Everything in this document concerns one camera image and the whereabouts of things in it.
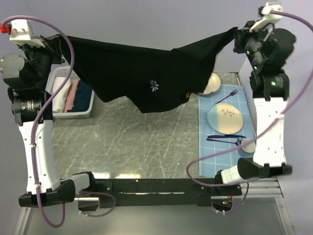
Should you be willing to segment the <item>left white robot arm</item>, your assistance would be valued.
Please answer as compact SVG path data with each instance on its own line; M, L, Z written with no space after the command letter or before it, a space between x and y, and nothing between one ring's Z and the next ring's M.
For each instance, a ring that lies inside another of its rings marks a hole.
M28 179L21 207L37 208L74 201L80 191L87 197L97 191L91 172L77 173L60 180L52 146L53 113L51 94L45 90L51 66L62 64L58 36L39 37L42 47L19 46L24 54L10 53L0 59L3 81L15 123L23 138Z

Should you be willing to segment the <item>purple plastic fork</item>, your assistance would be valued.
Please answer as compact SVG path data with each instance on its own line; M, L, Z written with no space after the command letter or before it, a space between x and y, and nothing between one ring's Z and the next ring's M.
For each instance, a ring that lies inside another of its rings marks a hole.
M236 89L234 89L233 91L231 91L228 95L226 95L225 97L223 97L222 99L219 99L219 100L215 99L212 104L213 104L213 105L218 104L218 103L220 103L220 102L226 100L227 98L236 95L236 94L238 93L238 91L239 91L239 89L236 88Z

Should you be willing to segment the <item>navy rolled t-shirt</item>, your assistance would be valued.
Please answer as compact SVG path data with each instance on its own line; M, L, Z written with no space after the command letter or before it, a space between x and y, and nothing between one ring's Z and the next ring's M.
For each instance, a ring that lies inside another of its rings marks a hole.
M92 88L85 82L80 81L74 99L74 106L68 112L77 113L87 111L91 100L91 94Z

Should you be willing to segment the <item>white rolled t-shirt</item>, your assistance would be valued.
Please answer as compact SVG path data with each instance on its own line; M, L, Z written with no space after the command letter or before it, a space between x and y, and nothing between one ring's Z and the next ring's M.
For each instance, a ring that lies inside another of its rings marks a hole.
M54 94L61 84L64 82L65 77L56 77L54 79L53 90L52 93ZM71 82L68 80L66 84L62 87L62 89L58 92L58 94L54 97L52 101L52 110L54 113L62 113L67 99L68 91L71 87Z

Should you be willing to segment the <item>white plastic basket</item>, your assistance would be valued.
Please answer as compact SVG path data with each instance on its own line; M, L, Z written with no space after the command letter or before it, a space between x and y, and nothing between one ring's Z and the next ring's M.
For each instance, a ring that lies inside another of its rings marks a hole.
M46 91L53 94L68 75L69 66L58 67L50 74ZM90 117L95 92L72 71L68 82L52 101L54 118Z

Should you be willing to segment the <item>cream divided dish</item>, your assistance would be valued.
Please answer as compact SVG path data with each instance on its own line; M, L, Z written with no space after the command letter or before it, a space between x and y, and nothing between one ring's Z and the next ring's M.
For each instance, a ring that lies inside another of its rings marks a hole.
M212 73L210 78L208 79L208 83L206 88L200 95L208 95L216 92L221 87L221 80L216 73Z

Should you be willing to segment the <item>pink rolled t-shirt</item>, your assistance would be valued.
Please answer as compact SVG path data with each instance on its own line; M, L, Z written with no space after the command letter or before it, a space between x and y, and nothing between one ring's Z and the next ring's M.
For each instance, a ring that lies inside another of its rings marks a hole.
M67 94L64 113L67 113L69 110L71 110L74 106L74 99L77 92L77 88L79 85L80 80L79 79L73 79L71 80L70 88Z

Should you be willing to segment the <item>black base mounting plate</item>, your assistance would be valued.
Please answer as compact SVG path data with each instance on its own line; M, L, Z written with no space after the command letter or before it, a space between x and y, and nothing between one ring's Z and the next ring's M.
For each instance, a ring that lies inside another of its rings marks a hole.
M99 199L100 208L110 208L113 200L104 192L112 195L116 205L125 206L165 206L197 205L211 206L212 196L241 196L239 185L227 187L205 187L187 178L174 179L96 179L95 195L81 192L76 198Z

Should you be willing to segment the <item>blue grey cup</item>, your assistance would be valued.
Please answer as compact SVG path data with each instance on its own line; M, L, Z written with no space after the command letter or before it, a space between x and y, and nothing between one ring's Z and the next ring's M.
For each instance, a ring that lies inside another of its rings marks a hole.
M254 142L242 147L242 145L245 145L247 142L249 142L249 140L244 140L242 138L237 139L237 145L241 147L238 150L238 154L241 157L252 157L255 152L256 144Z

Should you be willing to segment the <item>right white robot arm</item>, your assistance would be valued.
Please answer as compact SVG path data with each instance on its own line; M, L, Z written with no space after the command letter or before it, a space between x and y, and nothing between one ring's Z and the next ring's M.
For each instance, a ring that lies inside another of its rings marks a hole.
M290 80L283 70L294 50L296 37L273 23L248 21L234 35L235 53L245 53L252 67L249 77L256 108L256 149L252 157L240 158L236 166L220 170L214 190L225 195L231 184L292 174L284 153L284 118Z

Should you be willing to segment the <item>purple plastic knife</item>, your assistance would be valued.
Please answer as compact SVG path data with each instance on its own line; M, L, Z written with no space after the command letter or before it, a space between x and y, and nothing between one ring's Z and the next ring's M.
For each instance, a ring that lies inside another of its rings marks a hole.
M242 135L210 135L207 136L208 139L230 139L230 138L246 138Z

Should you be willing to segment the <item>black daisy t-shirt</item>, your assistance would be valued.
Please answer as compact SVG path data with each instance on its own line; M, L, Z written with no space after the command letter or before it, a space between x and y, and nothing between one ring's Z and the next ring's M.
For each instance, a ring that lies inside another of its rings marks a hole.
M74 72L103 102L127 97L142 113L172 110L202 93L218 53L236 27L171 50L134 47L77 37L57 37Z

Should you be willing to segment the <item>cream and blue plate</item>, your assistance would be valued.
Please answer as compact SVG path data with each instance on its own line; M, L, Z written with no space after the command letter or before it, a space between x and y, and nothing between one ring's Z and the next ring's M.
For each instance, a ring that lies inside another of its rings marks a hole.
M207 111L206 117L211 128L221 134L236 134L244 125L241 112L227 103L214 104Z

